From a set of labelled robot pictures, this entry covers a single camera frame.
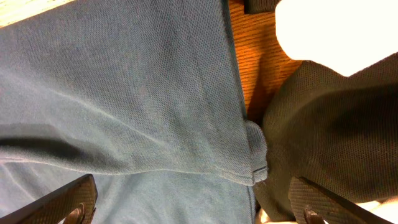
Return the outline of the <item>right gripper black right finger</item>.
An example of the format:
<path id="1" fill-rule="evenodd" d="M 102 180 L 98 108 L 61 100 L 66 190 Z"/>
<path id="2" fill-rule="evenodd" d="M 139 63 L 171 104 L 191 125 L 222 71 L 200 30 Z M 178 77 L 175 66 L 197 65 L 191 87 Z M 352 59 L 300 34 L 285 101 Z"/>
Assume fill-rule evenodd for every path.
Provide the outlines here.
<path id="1" fill-rule="evenodd" d="M 397 184 L 354 182 L 347 193 L 292 178 L 289 200 L 297 223 L 397 223 Z"/>

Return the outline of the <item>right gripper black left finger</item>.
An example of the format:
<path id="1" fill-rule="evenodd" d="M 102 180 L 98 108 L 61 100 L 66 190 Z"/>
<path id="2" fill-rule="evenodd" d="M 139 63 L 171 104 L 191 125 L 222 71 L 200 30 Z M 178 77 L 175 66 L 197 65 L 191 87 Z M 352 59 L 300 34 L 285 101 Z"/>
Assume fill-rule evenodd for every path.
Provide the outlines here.
<path id="1" fill-rule="evenodd" d="M 1 224 L 91 224 L 98 191 L 86 174 L 1 218 Z"/>

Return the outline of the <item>dark blue polo shirt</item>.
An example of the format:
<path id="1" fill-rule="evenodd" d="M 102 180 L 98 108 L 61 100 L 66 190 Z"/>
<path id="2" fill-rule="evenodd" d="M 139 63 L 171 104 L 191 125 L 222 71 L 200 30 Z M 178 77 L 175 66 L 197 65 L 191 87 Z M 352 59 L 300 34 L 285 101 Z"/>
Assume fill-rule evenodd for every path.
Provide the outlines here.
<path id="1" fill-rule="evenodd" d="M 1 29 L 1 215 L 93 174 L 95 223 L 253 223 L 265 154 L 226 1 L 73 1 Z"/>

